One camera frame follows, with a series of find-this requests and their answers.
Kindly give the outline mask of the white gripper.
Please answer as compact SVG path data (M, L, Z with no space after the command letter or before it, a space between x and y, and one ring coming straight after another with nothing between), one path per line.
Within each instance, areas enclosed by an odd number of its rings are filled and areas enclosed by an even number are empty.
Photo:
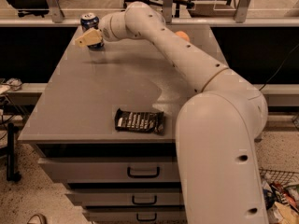
M99 30L90 28L75 39L75 44L81 48L106 41L119 41L128 38L125 23L125 12L115 12L104 16L99 22Z

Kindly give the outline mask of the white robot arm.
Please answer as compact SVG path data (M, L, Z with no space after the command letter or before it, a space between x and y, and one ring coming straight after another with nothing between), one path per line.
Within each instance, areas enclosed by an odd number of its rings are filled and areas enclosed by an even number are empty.
M188 224L268 224L254 144L268 115L261 92L169 30L163 17L142 2L106 15L76 43L84 47L125 38L148 40L195 91L176 123Z

